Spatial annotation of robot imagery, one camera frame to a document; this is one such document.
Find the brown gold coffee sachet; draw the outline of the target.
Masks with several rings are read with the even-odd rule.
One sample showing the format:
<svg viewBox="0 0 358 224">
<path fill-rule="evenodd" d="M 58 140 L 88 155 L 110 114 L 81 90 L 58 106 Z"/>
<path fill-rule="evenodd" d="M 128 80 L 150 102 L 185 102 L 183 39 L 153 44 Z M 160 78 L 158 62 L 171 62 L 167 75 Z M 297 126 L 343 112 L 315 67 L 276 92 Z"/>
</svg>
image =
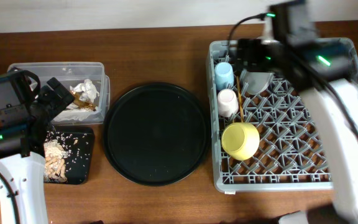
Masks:
<svg viewBox="0 0 358 224">
<path fill-rule="evenodd" d="M 96 111 L 96 105 L 94 100 L 92 100 L 87 93 L 85 92 L 76 92 L 71 90 L 70 93 L 74 96 L 73 103 L 80 109 L 89 109 L 91 111 Z"/>
</svg>

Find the yellow plastic bowl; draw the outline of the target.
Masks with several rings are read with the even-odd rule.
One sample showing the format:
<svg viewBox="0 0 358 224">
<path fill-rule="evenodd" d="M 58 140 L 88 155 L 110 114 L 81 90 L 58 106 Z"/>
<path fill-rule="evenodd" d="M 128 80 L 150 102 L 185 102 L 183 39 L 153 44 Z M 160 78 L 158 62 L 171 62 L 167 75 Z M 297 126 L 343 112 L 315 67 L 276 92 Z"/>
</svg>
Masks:
<svg viewBox="0 0 358 224">
<path fill-rule="evenodd" d="M 235 160 L 250 159 L 258 150 L 260 136 L 257 128 L 250 123 L 232 123 L 221 137 L 224 151 Z"/>
</svg>

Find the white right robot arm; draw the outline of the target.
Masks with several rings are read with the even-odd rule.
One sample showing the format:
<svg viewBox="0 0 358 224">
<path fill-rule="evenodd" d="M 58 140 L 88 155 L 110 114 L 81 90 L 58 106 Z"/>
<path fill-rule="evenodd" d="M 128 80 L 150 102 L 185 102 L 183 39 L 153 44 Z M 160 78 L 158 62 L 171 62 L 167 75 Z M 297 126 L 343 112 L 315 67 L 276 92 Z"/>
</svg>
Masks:
<svg viewBox="0 0 358 224">
<path fill-rule="evenodd" d="M 231 51 L 237 68 L 283 76 L 309 111 L 322 143 L 334 201 L 326 221 L 358 223 L 358 84 L 348 41 L 316 39 L 287 47 L 241 39 Z"/>
</svg>

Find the light grey round plate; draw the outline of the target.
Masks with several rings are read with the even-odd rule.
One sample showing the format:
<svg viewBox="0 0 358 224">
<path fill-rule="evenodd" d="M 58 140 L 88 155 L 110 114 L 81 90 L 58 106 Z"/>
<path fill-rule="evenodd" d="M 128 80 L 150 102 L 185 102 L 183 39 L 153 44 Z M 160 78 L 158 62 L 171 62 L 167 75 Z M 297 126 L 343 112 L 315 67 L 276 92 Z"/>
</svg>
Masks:
<svg viewBox="0 0 358 224">
<path fill-rule="evenodd" d="M 250 95 L 258 95 L 265 91 L 273 80 L 273 73 L 270 72 L 249 72 L 243 70 L 240 81 L 246 86 L 246 92 Z"/>
</svg>

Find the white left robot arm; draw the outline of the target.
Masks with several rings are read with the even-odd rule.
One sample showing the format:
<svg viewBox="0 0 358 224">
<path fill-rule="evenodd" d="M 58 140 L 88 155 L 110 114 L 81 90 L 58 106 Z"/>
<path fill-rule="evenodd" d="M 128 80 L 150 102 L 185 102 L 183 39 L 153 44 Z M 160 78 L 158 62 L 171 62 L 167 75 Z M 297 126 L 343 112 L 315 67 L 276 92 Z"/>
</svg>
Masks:
<svg viewBox="0 0 358 224">
<path fill-rule="evenodd" d="M 47 223 L 44 142 L 50 122 L 73 95 L 56 79 L 18 105 L 0 109 L 0 208 L 3 223 Z"/>
</svg>

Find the pink plastic cup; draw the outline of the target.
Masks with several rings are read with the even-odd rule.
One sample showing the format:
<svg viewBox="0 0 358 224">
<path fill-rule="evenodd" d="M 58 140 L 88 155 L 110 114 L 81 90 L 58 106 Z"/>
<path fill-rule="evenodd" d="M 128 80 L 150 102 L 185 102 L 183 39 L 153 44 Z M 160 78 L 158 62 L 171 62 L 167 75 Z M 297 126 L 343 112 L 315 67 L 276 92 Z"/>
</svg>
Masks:
<svg viewBox="0 0 358 224">
<path fill-rule="evenodd" d="M 231 117 L 239 110 L 236 93 L 231 89 L 223 89 L 217 95 L 218 114 L 225 118 Z"/>
</svg>

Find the white paper napkin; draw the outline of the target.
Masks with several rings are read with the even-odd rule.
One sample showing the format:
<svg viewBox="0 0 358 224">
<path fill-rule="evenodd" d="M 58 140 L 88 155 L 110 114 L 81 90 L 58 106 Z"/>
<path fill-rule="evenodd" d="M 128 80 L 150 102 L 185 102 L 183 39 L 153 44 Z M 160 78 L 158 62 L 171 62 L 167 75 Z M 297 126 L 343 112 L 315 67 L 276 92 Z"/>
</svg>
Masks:
<svg viewBox="0 0 358 224">
<path fill-rule="evenodd" d="M 70 93 L 74 96 L 74 101 L 54 119 L 55 122 L 84 121 L 99 109 L 95 100 L 100 97 L 100 93 L 90 79 L 74 87 L 70 86 Z"/>
</svg>

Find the light blue plastic cup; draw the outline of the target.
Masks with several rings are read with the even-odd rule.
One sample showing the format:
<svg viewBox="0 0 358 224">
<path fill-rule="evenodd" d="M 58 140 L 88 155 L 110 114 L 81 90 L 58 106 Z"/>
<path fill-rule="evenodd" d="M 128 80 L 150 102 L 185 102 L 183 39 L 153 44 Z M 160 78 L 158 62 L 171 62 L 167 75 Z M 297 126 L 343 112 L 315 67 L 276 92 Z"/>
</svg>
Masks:
<svg viewBox="0 0 358 224">
<path fill-rule="evenodd" d="M 216 89 L 221 91 L 234 85 L 234 72 L 228 62 L 220 62 L 214 68 L 214 81 Z"/>
</svg>

